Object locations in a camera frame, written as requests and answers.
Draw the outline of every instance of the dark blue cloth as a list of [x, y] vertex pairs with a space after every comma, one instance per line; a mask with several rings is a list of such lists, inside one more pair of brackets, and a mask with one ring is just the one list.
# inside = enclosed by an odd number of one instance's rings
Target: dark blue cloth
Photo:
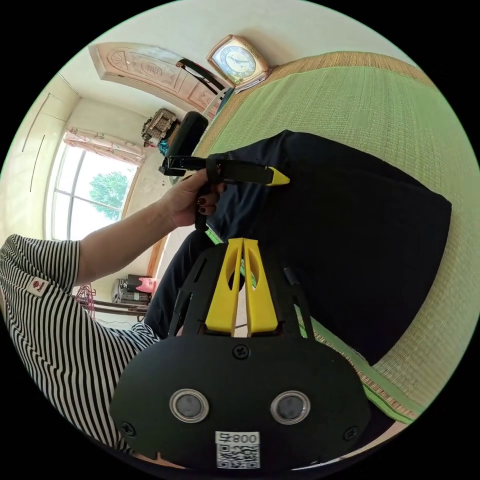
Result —
[[208, 224], [223, 241], [246, 237], [274, 249], [312, 317], [378, 362], [430, 291], [450, 202], [373, 155], [310, 133], [285, 130], [230, 154], [276, 167], [290, 184], [229, 185]]

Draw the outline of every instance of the woman's hand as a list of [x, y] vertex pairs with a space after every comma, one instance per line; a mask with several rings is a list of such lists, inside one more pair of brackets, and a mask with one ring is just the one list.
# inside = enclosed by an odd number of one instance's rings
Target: woman's hand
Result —
[[207, 182], [207, 170], [199, 170], [179, 181], [161, 198], [174, 228], [193, 225], [197, 211], [202, 215], [212, 215], [215, 212], [215, 204], [219, 201], [220, 194], [225, 191], [226, 185], [212, 185], [210, 193], [197, 199], [199, 190]]

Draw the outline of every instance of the black and white striped shirt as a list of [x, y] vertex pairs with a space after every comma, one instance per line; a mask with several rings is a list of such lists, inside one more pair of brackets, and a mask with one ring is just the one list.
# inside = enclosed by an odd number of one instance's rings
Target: black and white striped shirt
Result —
[[147, 325], [130, 330], [93, 321], [71, 296], [80, 242], [11, 235], [0, 248], [5, 323], [32, 379], [79, 430], [130, 453], [109, 408], [130, 360], [160, 341]]

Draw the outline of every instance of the yellow tip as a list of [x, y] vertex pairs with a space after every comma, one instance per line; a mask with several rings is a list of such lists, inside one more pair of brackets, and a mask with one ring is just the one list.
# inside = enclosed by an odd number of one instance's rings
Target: yellow tip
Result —
[[279, 185], [287, 185], [290, 183], [290, 179], [283, 173], [279, 172], [276, 168], [272, 166], [267, 168], [273, 171], [273, 179], [271, 180], [271, 183], [267, 185], [267, 187], [278, 187]]

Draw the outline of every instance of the clock face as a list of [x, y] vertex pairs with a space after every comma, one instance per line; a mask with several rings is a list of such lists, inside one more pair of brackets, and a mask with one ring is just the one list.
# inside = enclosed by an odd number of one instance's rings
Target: clock face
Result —
[[235, 80], [251, 77], [257, 67], [252, 54], [237, 45], [222, 47], [215, 54], [214, 59], [223, 72]]

